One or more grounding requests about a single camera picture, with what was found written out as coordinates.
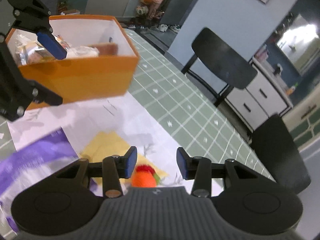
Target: dresser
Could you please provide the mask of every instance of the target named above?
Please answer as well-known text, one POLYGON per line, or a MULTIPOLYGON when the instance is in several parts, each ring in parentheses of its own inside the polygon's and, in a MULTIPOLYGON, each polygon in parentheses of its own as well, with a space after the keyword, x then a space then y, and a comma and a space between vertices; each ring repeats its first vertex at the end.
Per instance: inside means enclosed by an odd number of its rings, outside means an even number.
POLYGON ((257 70, 256 77, 244 89, 234 88, 226 101, 242 121, 253 131, 273 114, 283 116, 292 107, 292 103, 275 76, 256 59, 252 67, 257 70))

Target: open box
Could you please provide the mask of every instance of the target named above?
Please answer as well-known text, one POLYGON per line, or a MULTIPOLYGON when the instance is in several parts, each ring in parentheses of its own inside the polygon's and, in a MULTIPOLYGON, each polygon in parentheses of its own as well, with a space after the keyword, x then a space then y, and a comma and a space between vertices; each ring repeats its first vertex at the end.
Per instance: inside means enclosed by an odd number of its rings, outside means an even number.
MULTIPOLYGON (((111 37, 118 44, 118 54, 19 66, 26 79, 36 80, 59 94, 64 104, 119 96, 127 91, 139 54, 114 17, 62 15, 51 16, 49 21, 53 35, 61 35, 73 47, 109 42, 111 37)), ((37 39, 34 33, 12 29, 6 42, 13 57, 16 57, 16 39, 19 34, 32 40, 37 39)), ((44 106, 48 105, 32 103, 28 110, 44 106)))

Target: colorful plush toy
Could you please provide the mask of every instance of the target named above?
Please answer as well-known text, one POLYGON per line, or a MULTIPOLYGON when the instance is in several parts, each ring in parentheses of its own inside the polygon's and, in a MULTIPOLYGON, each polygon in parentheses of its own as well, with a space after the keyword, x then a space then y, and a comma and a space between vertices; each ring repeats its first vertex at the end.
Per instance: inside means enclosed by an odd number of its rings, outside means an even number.
POLYGON ((138 165, 131 176, 132 187, 156 187, 160 177, 150 165, 138 165))

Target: chair backrest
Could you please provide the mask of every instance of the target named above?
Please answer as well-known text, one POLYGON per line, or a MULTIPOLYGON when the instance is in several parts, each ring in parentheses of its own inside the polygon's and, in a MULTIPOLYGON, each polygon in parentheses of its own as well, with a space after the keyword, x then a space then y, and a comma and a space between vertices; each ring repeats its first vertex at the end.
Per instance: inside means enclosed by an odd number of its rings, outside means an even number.
POLYGON ((202 63, 230 86, 244 89, 257 75, 244 58, 208 28, 198 34, 191 47, 202 63))
POLYGON ((298 194, 311 183, 297 146, 278 114, 271 116, 253 132, 251 147, 282 186, 298 194))

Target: door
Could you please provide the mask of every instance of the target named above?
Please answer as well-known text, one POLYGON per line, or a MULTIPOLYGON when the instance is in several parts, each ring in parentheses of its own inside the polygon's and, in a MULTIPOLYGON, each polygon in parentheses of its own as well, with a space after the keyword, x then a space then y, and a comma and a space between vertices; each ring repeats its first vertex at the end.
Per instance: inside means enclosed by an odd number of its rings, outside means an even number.
POLYGON ((283 117, 299 150, 320 137, 320 84, 283 117))

